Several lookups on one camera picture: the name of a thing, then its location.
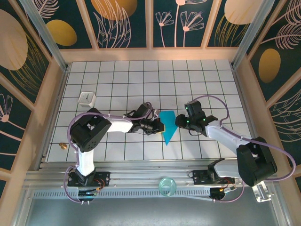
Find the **gray floor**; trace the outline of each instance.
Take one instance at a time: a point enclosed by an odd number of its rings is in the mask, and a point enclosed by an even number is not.
[[[237,195],[232,192],[227,198]],[[89,206],[69,200],[33,200],[27,226],[275,226],[271,202],[251,188],[233,203],[186,198],[101,199]]]

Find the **blue triangle block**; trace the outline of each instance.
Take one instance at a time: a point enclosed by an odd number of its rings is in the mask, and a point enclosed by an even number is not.
[[[174,133],[177,130],[177,126],[175,125],[175,113],[174,111],[165,111],[160,112],[160,120],[165,125],[165,131],[163,132],[163,136],[165,139],[166,145],[168,145],[169,141],[173,137]]]

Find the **clear glass bowl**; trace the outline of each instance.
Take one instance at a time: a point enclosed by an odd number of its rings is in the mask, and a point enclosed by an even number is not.
[[[172,196],[177,190],[177,184],[171,178],[163,178],[159,183],[159,191],[164,196]]]

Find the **small brass object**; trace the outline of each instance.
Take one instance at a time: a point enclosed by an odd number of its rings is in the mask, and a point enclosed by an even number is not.
[[[67,144],[60,143],[60,147],[61,147],[63,150],[65,150],[65,149],[67,149]]]

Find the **grid mat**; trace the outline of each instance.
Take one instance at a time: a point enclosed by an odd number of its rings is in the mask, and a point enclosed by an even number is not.
[[[185,114],[184,104],[200,95],[214,95],[226,102],[230,118],[225,124],[246,136],[250,131],[227,60],[175,61],[105,61],[73,62],[55,129],[49,145],[47,162],[75,162],[68,143],[67,127],[88,108],[77,101],[83,91],[96,94],[95,107],[102,113],[123,115],[149,101],[161,111]],[[213,98],[199,100],[206,115],[226,116],[223,105]],[[236,155],[205,136],[191,136],[177,129],[166,146],[162,134],[143,135],[107,133],[94,151],[94,161],[174,160],[235,158]]]

